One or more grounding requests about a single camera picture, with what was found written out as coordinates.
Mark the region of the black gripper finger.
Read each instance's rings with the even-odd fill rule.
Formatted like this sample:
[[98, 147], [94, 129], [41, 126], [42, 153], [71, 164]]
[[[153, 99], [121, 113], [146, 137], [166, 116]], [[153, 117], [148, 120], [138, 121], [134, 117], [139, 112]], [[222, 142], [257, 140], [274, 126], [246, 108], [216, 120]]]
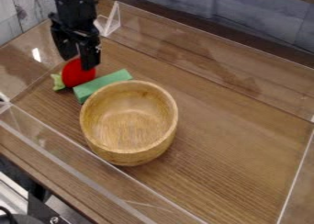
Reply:
[[101, 41], [99, 38], [86, 39], [79, 43], [82, 65], [90, 71], [101, 64]]
[[59, 28], [51, 27], [53, 40], [62, 58], [67, 61], [78, 55], [77, 42]]

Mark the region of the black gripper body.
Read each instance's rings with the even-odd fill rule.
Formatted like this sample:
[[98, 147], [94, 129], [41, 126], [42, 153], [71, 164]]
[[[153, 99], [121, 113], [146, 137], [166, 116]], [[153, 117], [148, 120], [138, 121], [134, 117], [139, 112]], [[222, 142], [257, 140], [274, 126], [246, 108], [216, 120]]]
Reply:
[[53, 38], [58, 46], [79, 42], [99, 45], [99, 31], [95, 26], [98, 0], [54, 0], [57, 12], [50, 13]]

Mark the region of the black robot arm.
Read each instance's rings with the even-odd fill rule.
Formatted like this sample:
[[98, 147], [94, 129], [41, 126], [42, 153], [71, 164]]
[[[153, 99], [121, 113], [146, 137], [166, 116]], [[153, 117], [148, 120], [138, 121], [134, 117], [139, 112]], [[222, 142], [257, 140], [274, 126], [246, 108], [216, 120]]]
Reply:
[[81, 56], [82, 69], [101, 63], [101, 39], [95, 25], [98, 0], [54, 0], [57, 11], [49, 14], [53, 40], [62, 58]]

